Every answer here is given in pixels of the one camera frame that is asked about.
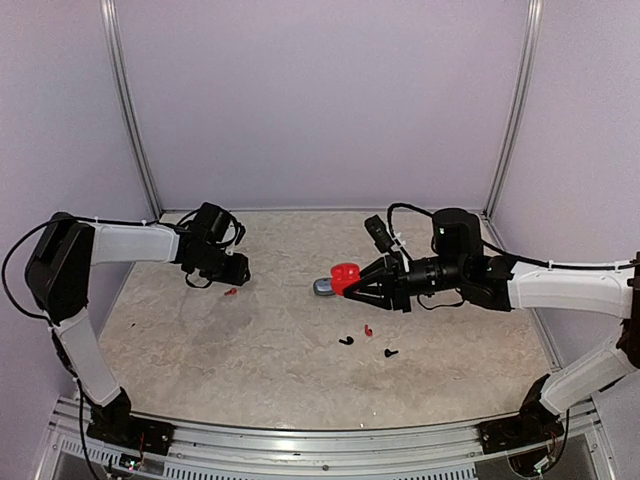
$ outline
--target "beige floor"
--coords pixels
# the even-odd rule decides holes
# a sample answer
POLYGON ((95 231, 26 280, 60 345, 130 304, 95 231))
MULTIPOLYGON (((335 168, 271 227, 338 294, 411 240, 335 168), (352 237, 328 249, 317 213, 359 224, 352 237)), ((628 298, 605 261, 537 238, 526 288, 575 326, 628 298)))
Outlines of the beige floor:
MULTIPOLYGON (((312 294, 331 266, 377 258, 363 226, 369 215, 239 214, 247 227, 239 251, 253 277, 235 296, 223 295, 225 285, 188 288, 176 265, 136 265, 100 339, 134 409, 295 429, 425 425, 517 409, 548 370, 527 313, 415 305, 402 314, 312 294), (347 335, 353 345, 338 343, 347 335), (386 359, 385 348, 400 353, 386 359)), ((427 219, 402 213, 396 223, 414 257, 431 254, 427 219)))

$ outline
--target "lavender wall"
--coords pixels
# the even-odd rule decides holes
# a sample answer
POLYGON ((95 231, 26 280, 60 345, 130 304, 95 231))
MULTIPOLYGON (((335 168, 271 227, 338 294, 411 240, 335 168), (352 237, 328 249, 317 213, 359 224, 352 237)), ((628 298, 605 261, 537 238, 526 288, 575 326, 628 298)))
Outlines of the lavender wall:
MULTIPOLYGON (((0 1, 0 256, 56 210, 148 216, 107 58, 99 3, 0 1)), ((30 243, 9 269, 18 298, 30 243)), ((90 311, 100 328, 126 265, 97 269, 90 311)), ((0 478, 32 478, 60 393, 69 392, 46 326, 0 294, 0 478)))
POLYGON ((118 2, 164 206, 480 209, 527 5, 118 2))
MULTIPOLYGON (((554 260, 640 250, 640 3, 547 0, 531 89, 495 218, 510 249, 554 260)), ((545 311, 571 362, 614 319, 545 311)), ((621 479, 640 478, 640 374, 596 397, 621 479)))

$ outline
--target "red object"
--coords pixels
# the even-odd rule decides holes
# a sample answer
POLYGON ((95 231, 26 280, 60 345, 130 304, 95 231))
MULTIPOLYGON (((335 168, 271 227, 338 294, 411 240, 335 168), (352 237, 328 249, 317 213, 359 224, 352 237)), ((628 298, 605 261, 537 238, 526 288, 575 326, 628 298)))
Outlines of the red object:
POLYGON ((344 295, 344 289, 360 280, 360 267, 355 263, 341 263, 331 269, 331 288, 337 295, 344 295))

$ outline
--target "black cable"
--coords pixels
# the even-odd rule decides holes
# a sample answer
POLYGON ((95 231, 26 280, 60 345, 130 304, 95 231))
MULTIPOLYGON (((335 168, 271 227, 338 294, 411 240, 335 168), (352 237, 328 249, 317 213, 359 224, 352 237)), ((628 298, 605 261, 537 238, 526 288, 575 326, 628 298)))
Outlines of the black cable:
MULTIPOLYGON (((395 234, 393 232, 392 216, 393 216, 393 211, 396 210, 397 208, 406 208, 407 210, 412 210, 414 212, 425 215, 429 218, 433 217, 433 213, 427 210, 424 210, 423 208, 416 207, 415 205, 411 205, 409 203, 392 203, 391 205, 389 205, 389 208, 387 208, 387 225, 389 226, 389 232, 391 233, 391 237, 394 239, 396 244, 400 247, 400 250, 408 256, 408 254, 404 250, 404 247, 402 247, 400 245, 400 242, 396 240, 395 234)), ((535 258, 530 258, 522 255, 516 255, 514 253, 509 253, 506 250, 503 250, 487 242, 486 240, 482 240, 482 244, 485 247, 487 247, 489 250, 493 250, 494 252, 499 253, 500 255, 504 255, 505 257, 510 257, 518 262, 528 263, 529 265, 534 265, 534 266, 543 267, 543 268, 550 268, 550 269, 555 268, 558 270, 615 271, 615 270, 625 270, 627 268, 635 268, 637 266, 640 266, 640 263, 636 260, 631 260, 628 263, 623 263, 621 265, 566 265, 561 263, 545 262, 544 260, 538 260, 535 258)))
POLYGON ((181 227, 187 220, 189 220, 196 213, 198 213, 198 210, 192 210, 191 212, 187 213, 184 217, 182 217, 180 220, 178 220, 178 223, 176 223, 176 225, 181 227))
POLYGON ((95 219, 95 218, 72 216, 72 217, 54 218, 54 219, 51 219, 51 220, 47 220, 46 222, 41 223, 40 225, 32 228, 26 234, 24 234, 20 238, 20 240, 18 240, 9 249, 9 251, 7 252, 7 254, 4 257, 4 260, 2 261, 2 272, 1 272, 2 288, 4 289, 4 293, 7 296, 7 298, 9 299, 9 301, 11 302, 11 304, 20 313, 22 313, 23 315, 25 315, 25 316, 27 316, 29 318, 34 318, 36 320, 45 320, 47 323, 49 323, 49 325, 51 325, 51 321, 49 320, 48 317, 46 317, 45 315, 39 314, 39 313, 33 313, 33 312, 30 312, 30 311, 26 310, 15 299, 15 297, 11 293, 11 290, 9 289, 9 283, 7 281, 7 268, 8 268, 8 265, 9 265, 9 260, 11 260, 11 257, 14 255, 16 250, 24 242, 26 242, 29 238, 31 238, 34 234, 36 234, 38 231, 42 230, 43 228, 48 227, 49 225, 53 225, 55 223, 64 222, 64 221, 68 221, 68 220, 77 220, 77 221, 82 221, 82 222, 87 222, 87 223, 100 223, 100 224, 106 224, 106 225, 122 225, 122 226, 146 226, 146 225, 154 225, 154 224, 158 223, 155 220, 145 223, 145 222, 127 222, 127 221, 123 221, 123 220, 100 220, 100 219, 95 219))
MULTIPOLYGON (((184 217, 182 217, 180 220, 178 220, 178 223, 176 223, 176 227, 187 227, 189 225, 189 219, 191 217, 193 217, 196 213, 198 213, 198 210, 192 210, 191 212, 187 213, 184 217)), ((228 246, 230 246, 233 242, 236 241, 236 239, 238 238, 238 235, 240 235, 240 223, 238 222, 238 219, 229 211, 227 211, 227 213, 231 216, 231 223, 233 223, 233 229, 234 229, 234 235, 233 238, 231 240, 227 240, 226 242, 220 242, 220 243, 216 243, 214 244, 215 247, 218 248, 227 248, 228 246)))
POLYGON ((418 301, 418 305, 420 305, 425 310, 429 310, 429 311, 435 310, 436 308, 444 308, 444 307, 457 308, 457 307, 461 307, 462 305, 464 305, 464 302, 465 302, 465 300, 462 300, 462 301, 460 301, 458 303, 440 304, 440 305, 434 305, 433 307, 427 307, 424 303, 422 303, 422 299, 420 297, 422 297, 422 295, 418 295, 416 297, 416 300, 418 301))
POLYGON ((569 440, 569 412, 570 412, 570 410, 571 409, 567 409, 567 419, 565 420, 565 426, 564 426, 564 439, 562 440, 562 446, 560 447, 560 452, 558 453, 558 456, 555 458, 555 460, 553 461, 551 466, 549 468, 547 468, 546 470, 542 471, 543 474, 548 473, 551 469, 553 469, 560 462, 560 459, 562 458, 562 454, 564 453, 564 450, 567 447, 567 440, 569 440))
POLYGON ((389 233, 391 234, 391 238, 396 243, 396 245, 398 245, 398 248, 402 252, 402 254, 405 257, 407 257, 407 260, 411 262, 413 261, 413 259, 411 258, 411 255, 409 255, 409 252, 407 252, 407 250, 404 248, 400 240, 396 238, 396 234, 393 231, 393 223, 391 221, 391 217, 393 216, 393 211, 396 208, 406 208, 407 210, 413 210, 414 212, 420 213, 422 215, 426 215, 429 218, 433 217, 433 214, 431 212, 428 212, 427 210, 424 210, 423 208, 416 207, 415 205, 411 205, 410 203, 402 203, 402 202, 392 203, 387 208, 387 225, 389 226, 389 233))
POLYGON ((84 391, 82 390, 82 382, 79 378, 76 379, 76 382, 78 382, 78 391, 80 392, 80 414, 78 417, 80 419, 80 442, 82 443, 82 453, 84 454, 84 459, 87 462, 87 467, 89 468, 89 471, 91 472, 93 478, 95 480, 101 480, 100 477, 98 477, 96 471, 93 469, 91 459, 89 458, 89 450, 87 449, 87 442, 84 438, 84 421, 82 418, 84 413, 84 391))

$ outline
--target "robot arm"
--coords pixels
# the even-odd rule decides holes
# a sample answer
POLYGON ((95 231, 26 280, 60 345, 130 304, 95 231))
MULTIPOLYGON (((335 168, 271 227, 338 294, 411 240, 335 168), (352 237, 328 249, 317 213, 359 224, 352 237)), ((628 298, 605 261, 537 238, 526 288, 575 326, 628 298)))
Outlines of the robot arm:
POLYGON ((27 264, 25 278, 50 320, 52 339, 65 367, 77 377, 91 405, 87 435, 116 445, 165 454, 173 427, 132 417, 131 402, 106 364, 89 321, 89 272, 113 262, 179 264, 209 282, 243 285, 248 259, 233 253, 244 227, 227 211, 204 203, 183 225, 92 223, 56 213, 27 264))
POLYGON ((365 227, 384 256, 361 272, 354 264, 334 267, 334 291, 379 308, 409 312, 412 296, 455 289, 463 300, 490 310, 561 308, 622 320, 621 334, 536 381, 518 415, 480 424, 485 453, 562 435, 559 414, 640 368, 638 262, 541 266, 512 255, 489 257, 483 253, 475 215, 449 208, 435 212, 432 221, 436 256, 411 260, 404 250, 394 249, 379 217, 367 219, 365 227))

